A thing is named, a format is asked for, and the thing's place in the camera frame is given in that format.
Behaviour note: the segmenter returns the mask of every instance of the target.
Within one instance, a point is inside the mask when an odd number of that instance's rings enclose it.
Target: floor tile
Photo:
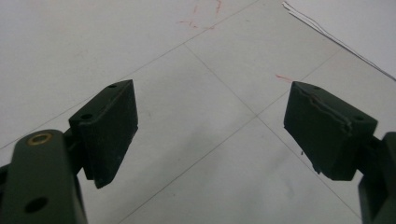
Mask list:
[[[254,119],[127,223],[361,223]]]
[[[139,130],[109,186],[80,174],[90,223],[119,223],[254,114],[184,47],[130,77]]]
[[[1,1],[0,148],[254,0],[205,2]]]
[[[255,113],[340,49],[278,1],[259,1],[187,46]]]
[[[396,107],[392,103],[394,95],[396,95],[396,83],[349,52],[341,50],[312,75],[304,79],[303,82],[320,86],[322,89],[331,92],[373,118],[378,119],[376,137],[381,139],[386,132],[396,130],[396,121],[394,119]],[[283,127],[288,98],[289,93],[286,93],[268,107],[260,115],[260,118],[313,170],[310,160],[305,155],[300,154],[302,152],[301,148]],[[319,175],[319,177],[356,214],[361,215],[357,188],[361,180],[360,172],[356,173],[351,182],[331,181],[324,175]]]

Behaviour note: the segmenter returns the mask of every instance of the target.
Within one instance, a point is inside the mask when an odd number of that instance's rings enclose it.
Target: gray floor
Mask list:
[[[396,130],[396,83],[288,14],[282,1],[2,1],[0,162],[21,136],[68,128],[133,79],[139,131],[112,184],[79,174],[90,223],[361,223],[283,129],[290,81]]]

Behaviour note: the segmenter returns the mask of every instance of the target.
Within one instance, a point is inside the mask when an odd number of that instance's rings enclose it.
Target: scratch mark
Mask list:
[[[285,80],[285,81],[287,81],[289,83],[293,82],[293,79],[291,79],[289,77],[283,77],[283,76],[280,76],[280,75],[276,75],[276,77],[281,78],[281,79],[283,79],[283,80]]]
[[[219,14],[220,9],[221,9],[221,0],[218,0],[219,4],[218,4],[218,9],[216,11],[216,14]]]

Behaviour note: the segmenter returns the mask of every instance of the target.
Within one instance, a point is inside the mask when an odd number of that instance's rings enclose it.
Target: screw hole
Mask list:
[[[82,119],[90,119],[92,118],[92,114],[85,114],[83,116],[81,116]]]
[[[25,213],[36,213],[36,212],[40,211],[47,205],[48,201],[49,200],[45,197],[36,198],[36,199],[30,201],[25,206]]]
[[[362,121],[364,118],[362,116],[355,116],[355,120]]]
[[[39,133],[39,134],[36,134],[35,136],[29,138],[29,140],[27,141],[27,144],[29,146],[41,145],[41,144],[48,142],[51,139],[51,137],[52,137],[51,133]]]

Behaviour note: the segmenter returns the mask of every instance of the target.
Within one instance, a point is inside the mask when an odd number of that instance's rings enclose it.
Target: brass insert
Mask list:
[[[27,140],[29,146],[38,146],[48,142],[52,138],[51,133],[38,133]]]

